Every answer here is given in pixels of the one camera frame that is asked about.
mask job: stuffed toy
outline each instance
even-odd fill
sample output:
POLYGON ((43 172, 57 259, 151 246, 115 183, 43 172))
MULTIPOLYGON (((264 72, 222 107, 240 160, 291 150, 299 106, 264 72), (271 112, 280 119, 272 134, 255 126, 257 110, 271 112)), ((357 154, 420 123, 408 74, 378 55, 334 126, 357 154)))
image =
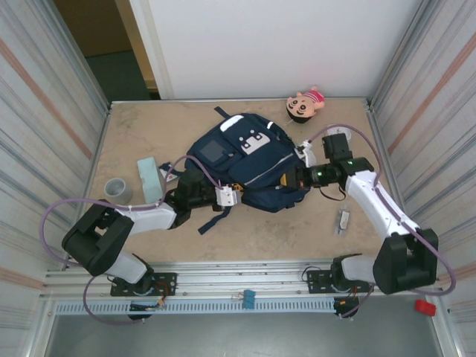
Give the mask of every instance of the stuffed toy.
POLYGON ((304 94, 298 92, 296 97, 289 97, 286 102, 286 110, 289 117, 299 124, 304 124, 311 119, 318 109, 324 107, 324 96, 314 86, 304 94))

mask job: doorway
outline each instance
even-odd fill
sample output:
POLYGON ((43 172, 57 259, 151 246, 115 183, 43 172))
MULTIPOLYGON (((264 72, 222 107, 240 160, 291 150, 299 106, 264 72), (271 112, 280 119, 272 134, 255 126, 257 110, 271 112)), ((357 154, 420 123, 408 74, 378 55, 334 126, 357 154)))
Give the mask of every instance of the doorway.
POLYGON ((109 102, 160 99, 129 0, 54 0, 109 102))

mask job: gray tape roll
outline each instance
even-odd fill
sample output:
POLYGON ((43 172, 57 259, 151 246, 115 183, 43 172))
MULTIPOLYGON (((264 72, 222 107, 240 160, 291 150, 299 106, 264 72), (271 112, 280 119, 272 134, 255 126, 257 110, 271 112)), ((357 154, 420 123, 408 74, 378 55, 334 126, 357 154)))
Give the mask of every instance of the gray tape roll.
POLYGON ((132 198, 132 190, 120 177, 111 178, 104 185, 104 193, 108 201, 116 205, 127 205, 132 198))

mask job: navy blue backpack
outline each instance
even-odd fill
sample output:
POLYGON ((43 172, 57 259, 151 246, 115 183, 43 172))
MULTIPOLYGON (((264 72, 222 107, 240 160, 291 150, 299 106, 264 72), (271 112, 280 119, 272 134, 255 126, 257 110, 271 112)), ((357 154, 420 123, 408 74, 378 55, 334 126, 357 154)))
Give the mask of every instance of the navy blue backpack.
MULTIPOLYGON (((225 119, 195 142, 187 154, 199 159, 222 184, 240 184, 245 205, 275 213, 302 201, 309 190, 280 185, 286 171, 304 166, 286 132, 258 114, 230 116, 219 106, 215 110, 225 119)), ((187 160, 185 167, 196 165, 187 160)), ((229 212, 227 208, 199 232, 203 234, 229 212)))

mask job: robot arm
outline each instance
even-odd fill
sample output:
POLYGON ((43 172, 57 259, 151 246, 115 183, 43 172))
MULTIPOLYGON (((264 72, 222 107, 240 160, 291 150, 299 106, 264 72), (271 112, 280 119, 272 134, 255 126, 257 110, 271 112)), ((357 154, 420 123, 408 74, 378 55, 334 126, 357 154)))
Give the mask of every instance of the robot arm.
POLYGON ((185 170, 177 188, 167 192, 164 203, 115 210, 92 205, 65 235, 62 247, 91 275, 111 275, 124 280, 138 295, 149 291, 154 271, 141 258, 123 250, 126 239, 140 232, 177 228, 192 209, 212 206, 221 211, 236 205, 238 190, 215 188, 198 169, 185 170))
POLYGON ((338 183, 361 206, 375 227, 382 247, 377 257, 352 255, 334 259, 331 270, 335 286, 348 286, 348 280, 360 280, 377 285, 385 294, 392 294, 436 280, 437 258, 390 212, 401 217, 410 228, 418 231, 435 249, 438 237, 431 230, 421 230, 388 195, 380 182, 374 187, 376 173, 366 158, 354 158, 345 134, 323 138, 329 164, 290 170, 281 184, 295 188, 323 187, 338 183), (379 190, 387 205, 378 197, 379 190))

